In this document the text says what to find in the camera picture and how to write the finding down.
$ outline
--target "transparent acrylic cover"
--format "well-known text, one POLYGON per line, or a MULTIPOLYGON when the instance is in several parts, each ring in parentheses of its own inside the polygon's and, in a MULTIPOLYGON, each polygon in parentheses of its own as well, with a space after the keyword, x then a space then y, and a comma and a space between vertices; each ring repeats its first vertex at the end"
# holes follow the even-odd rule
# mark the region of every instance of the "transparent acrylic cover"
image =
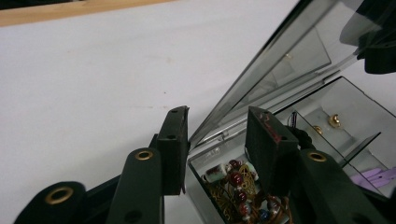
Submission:
POLYGON ((249 105, 276 112, 395 37, 395 5, 391 0, 299 2, 191 137, 191 149, 246 119, 249 105))

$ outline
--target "wooden edge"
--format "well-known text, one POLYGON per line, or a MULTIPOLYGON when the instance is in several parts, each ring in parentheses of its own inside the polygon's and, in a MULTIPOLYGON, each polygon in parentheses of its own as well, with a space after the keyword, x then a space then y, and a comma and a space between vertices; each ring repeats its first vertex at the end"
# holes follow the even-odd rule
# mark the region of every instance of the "wooden edge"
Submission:
POLYGON ((126 7, 140 7, 175 0, 88 0, 0 10, 0 27, 37 21, 57 20, 126 7))

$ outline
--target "white surface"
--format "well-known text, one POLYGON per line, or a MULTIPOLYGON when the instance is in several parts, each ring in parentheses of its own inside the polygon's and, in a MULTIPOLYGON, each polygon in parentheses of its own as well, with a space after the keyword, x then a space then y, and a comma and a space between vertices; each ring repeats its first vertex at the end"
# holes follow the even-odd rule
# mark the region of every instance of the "white surface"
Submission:
MULTIPOLYGON (((191 108, 192 134, 294 3, 177 1, 1 28, 0 223, 53 183, 119 174, 173 107, 191 108)), ((346 70, 395 113, 395 76, 363 73, 346 70)), ((166 223, 201 222, 186 196, 165 203, 166 223)))

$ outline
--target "plastic case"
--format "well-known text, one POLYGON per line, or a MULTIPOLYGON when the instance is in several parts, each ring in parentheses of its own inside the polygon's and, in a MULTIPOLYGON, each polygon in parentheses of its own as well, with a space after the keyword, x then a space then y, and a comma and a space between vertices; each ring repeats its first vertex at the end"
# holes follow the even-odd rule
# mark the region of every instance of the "plastic case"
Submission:
POLYGON ((201 175, 220 163, 246 159, 249 105, 268 109, 285 125, 296 112, 296 127, 356 184, 390 196, 396 180, 378 174, 396 167, 395 116, 338 76, 388 37, 390 14, 378 4, 301 1, 215 106, 191 138, 196 154, 186 174, 187 192, 206 223, 227 218, 211 201, 201 175), (333 115, 340 127, 330 124, 333 115))

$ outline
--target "red component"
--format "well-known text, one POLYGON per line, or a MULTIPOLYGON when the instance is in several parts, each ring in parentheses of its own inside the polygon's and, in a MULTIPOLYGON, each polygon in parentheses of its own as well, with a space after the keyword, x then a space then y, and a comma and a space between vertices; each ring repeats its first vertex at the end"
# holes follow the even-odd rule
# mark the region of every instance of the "red component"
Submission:
POLYGON ((242 177, 241 173, 239 172, 232 172, 230 174, 230 184, 234 187, 241 186, 244 182, 244 177, 242 177))
POLYGON ((249 215, 251 212, 250 205, 248 203, 240 203, 239 204, 239 214, 242 216, 249 215))
POLYGON ((244 191, 237 190, 233 194, 233 198, 236 200, 237 203, 244 203, 248 199, 248 196, 244 191))
POLYGON ((274 201, 268 201, 267 202, 267 208, 268 208, 268 210, 270 210, 272 208, 277 209, 277 203, 274 202, 274 201))
POLYGON ((236 161, 236 160, 231 160, 228 163, 230 163, 230 165, 233 167, 233 169, 238 169, 242 165, 241 161, 236 161))

